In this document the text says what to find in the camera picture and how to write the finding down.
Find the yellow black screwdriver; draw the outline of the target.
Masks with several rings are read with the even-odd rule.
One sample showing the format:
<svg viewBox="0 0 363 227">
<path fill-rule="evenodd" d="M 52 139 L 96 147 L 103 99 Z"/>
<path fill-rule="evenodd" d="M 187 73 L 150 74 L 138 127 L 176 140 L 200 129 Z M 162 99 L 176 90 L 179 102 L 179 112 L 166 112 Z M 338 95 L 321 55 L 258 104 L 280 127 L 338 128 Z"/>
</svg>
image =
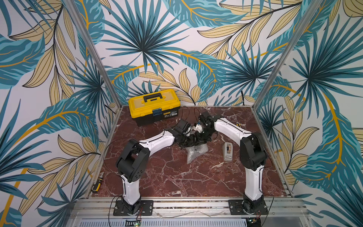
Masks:
<svg viewBox="0 0 363 227">
<path fill-rule="evenodd" d="M 100 174 L 100 176 L 97 178 L 95 184 L 92 187 L 92 193 L 94 193 L 94 194 L 98 193 L 98 191 L 100 190 L 101 184 L 103 182 L 103 179 L 104 179 L 104 172 L 102 172 Z"/>
</svg>

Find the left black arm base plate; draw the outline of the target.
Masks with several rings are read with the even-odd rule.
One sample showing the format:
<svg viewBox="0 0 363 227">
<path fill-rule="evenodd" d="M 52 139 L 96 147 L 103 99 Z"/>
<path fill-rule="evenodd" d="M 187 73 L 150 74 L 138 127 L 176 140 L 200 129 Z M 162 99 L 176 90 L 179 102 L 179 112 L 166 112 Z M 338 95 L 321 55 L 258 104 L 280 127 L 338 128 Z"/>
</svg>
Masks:
<svg viewBox="0 0 363 227">
<path fill-rule="evenodd" d="M 134 205 L 129 205 L 124 200 L 117 201 L 113 210 L 114 216 L 152 216 L 154 209 L 153 200 L 140 200 Z"/>
</svg>

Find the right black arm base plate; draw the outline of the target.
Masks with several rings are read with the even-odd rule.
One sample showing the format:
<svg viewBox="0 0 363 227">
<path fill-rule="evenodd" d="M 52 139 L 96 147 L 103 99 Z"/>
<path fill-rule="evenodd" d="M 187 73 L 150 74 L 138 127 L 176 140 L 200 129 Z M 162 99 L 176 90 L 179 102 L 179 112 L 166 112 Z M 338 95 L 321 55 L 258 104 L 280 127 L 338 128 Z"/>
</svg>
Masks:
<svg viewBox="0 0 363 227">
<path fill-rule="evenodd" d="M 267 215 L 268 208 L 264 200 L 259 199 L 251 201 L 245 200 L 229 200 L 228 207 L 231 215 Z"/>
</svg>

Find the yellow black toolbox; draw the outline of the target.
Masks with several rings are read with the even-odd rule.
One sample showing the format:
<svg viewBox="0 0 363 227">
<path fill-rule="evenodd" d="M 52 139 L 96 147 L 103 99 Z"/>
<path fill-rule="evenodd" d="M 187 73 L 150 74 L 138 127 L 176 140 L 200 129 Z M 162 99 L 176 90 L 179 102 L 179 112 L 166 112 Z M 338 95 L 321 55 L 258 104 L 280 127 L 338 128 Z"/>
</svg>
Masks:
<svg viewBox="0 0 363 227">
<path fill-rule="evenodd" d="M 181 102 L 172 89 L 133 97 L 128 101 L 131 118 L 145 126 L 178 115 Z"/>
</svg>

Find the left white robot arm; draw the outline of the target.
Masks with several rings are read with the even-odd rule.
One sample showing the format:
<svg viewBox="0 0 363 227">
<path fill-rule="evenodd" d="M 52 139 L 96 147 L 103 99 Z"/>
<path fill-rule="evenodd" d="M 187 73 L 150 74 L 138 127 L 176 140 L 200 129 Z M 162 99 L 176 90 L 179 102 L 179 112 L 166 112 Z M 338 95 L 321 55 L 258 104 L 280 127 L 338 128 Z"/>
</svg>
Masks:
<svg viewBox="0 0 363 227">
<path fill-rule="evenodd" d="M 200 133 L 185 120 L 180 120 L 172 128 L 148 139 L 130 139 L 118 160 L 116 167 L 123 180 L 122 202 L 126 213 L 135 215 L 141 209 L 139 191 L 140 178 L 145 173 L 149 158 L 156 152 L 177 144 L 181 148 L 195 146 Z"/>
</svg>

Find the white tape dispenser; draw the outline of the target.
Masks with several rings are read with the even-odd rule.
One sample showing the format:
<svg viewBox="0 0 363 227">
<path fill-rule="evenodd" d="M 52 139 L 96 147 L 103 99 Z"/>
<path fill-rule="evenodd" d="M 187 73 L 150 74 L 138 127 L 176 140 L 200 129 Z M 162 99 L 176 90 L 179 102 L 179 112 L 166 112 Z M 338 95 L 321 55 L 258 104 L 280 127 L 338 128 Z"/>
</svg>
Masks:
<svg viewBox="0 0 363 227">
<path fill-rule="evenodd" d="M 230 142 L 225 142 L 223 145 L 223 158 L 226 162 L 233 160 L 233 145 Z"/>
</svg>

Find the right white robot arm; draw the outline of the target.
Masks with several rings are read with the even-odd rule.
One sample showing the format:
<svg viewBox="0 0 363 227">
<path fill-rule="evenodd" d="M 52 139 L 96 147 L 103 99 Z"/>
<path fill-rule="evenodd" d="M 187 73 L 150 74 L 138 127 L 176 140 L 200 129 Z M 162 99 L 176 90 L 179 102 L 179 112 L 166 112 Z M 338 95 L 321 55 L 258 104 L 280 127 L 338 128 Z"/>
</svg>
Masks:
<svg viewBox="0 0 363 227">
<path fill-rule="evenodd" d="M 222 133 L 239 145 L 239 158 L 245 167 L 246 186 L 241 208 L 244 213 L 255 214 L 266 211 L 262 192 L 262 175 L 268 158 L 262 134 L 245 130 L 221 115 L 211 116 L 208 112 L 199 115 L 202 125 L 200 141 L 209 141 L 216 133 Z"/>
</svg>

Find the clear bubble wrap sheet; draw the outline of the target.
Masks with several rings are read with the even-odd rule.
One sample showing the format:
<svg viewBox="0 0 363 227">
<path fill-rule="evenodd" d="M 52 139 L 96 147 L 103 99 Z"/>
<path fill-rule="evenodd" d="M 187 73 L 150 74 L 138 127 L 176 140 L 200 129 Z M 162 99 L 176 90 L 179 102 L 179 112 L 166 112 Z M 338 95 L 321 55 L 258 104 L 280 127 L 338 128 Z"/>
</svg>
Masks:
<svg viewBox="0 0 363 227">
<path fill-rule="evenodd" d="M 192 147 L 186 147 L 187 150 L 187 165 L 190 164 L 194 159 L 208 152 L 207 144 L 201 144 Z"/>
</svg>

